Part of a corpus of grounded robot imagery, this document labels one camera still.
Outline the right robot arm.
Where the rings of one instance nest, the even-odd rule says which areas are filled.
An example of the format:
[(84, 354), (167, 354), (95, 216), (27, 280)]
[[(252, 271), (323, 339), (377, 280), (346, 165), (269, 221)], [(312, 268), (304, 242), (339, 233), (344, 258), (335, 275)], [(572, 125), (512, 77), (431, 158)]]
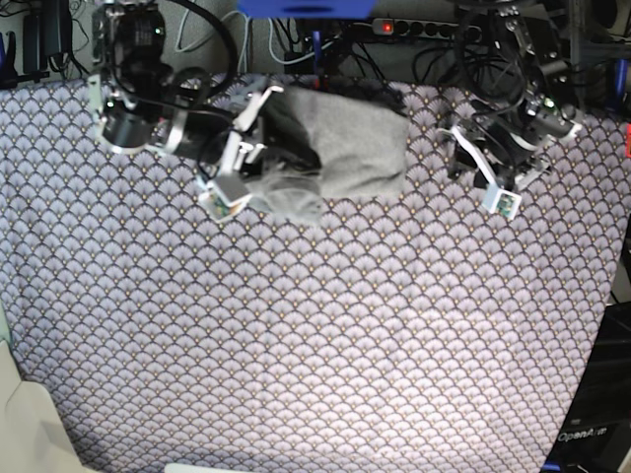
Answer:
[(271, 170), (317, 175), (321, 161), (300, 122), (282, 112), (286, 92), (256, 91), (237, 111), (215, 107), (239, 72), (238, 50), (224, 22), (192, 1), (180, 7), (214, 30), (228, 55), (215, 82), (199, 66), (175, 70), (163, 60), (167, 23), (154, 1), (104, 1), (93, 13), (88, 79), (97, 135), (117, 154), (142, 151), (195, 162), (203, 186), (232, 174), (244, 181)]

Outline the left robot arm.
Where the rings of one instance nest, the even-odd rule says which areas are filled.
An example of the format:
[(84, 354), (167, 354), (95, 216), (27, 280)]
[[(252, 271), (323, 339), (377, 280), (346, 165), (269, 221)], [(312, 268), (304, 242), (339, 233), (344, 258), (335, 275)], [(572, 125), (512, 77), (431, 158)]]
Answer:
[(498, 185), (519, 192), (550, 171), (539, 152), (575, 136), (583, 113), (556, 26), (539, 1), (460, 1), (456, 70), (474, 95), (456, 123)]

